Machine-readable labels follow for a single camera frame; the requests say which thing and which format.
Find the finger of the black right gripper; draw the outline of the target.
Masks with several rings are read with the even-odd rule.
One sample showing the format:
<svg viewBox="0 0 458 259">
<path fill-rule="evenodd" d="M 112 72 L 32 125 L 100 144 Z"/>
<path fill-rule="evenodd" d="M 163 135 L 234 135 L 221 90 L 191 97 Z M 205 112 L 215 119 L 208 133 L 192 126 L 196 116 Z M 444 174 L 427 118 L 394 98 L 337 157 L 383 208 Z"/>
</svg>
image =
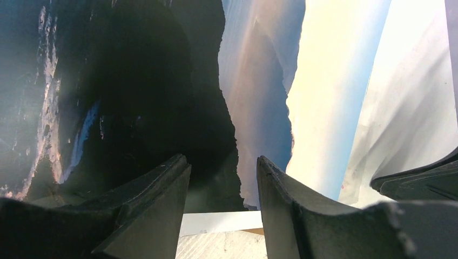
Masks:
<svg viewBox="0 0 458 259">
<path fill-rule="evenodd" d="M 377 177 L 371 187 L 395 201 L 457 201 L 457 149 L 429 165 Z"/>
</svg>

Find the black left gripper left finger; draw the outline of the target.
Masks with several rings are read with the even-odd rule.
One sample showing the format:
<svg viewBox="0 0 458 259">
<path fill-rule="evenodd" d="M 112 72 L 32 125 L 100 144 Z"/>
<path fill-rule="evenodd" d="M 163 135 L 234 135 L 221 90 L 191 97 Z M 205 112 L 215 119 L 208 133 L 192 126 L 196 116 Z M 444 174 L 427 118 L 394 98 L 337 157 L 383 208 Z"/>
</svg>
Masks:
<svg viewBox="0 0 458 259">
<path fill-rule="evenodd" d="M 79 205 L 1 198 L 1 258 L 174 258 L 190 173 L 177 154 Z"/>
</svg>

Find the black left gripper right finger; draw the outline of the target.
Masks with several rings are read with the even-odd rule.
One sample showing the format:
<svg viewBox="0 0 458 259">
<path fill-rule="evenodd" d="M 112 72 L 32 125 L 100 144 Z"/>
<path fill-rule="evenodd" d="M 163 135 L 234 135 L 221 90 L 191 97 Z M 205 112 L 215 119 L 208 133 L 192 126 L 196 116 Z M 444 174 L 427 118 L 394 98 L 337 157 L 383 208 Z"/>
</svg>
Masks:
<svg viewBox="0 0 458 259">
<path fill-rule="evenodd" d="M 457 258 L 457 202 L 334 201 L 257 160 L 269 258 Z"/>
</svg>

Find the landscape photo print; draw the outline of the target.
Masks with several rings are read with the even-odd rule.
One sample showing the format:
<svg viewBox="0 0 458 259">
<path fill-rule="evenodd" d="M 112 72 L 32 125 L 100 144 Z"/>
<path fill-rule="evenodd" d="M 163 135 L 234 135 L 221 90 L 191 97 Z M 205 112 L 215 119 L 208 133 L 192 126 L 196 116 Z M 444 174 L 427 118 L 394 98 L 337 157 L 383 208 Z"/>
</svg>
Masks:
<svg viewBox="0 0 458 259">
<path fill-rule="evenodd" d="M 111 205 L 82 201 L 180 153 L 205 201 L 241 206 L 246 142 L 284 163 L 286 94 L 274 29 L 287 18 L 323 28 L 361 2 L 263 1 L 235 69 L 248 131 L 219 87 L 221 1 L 1 1 L 1 244 L 103 236 Z"/>
</svg>

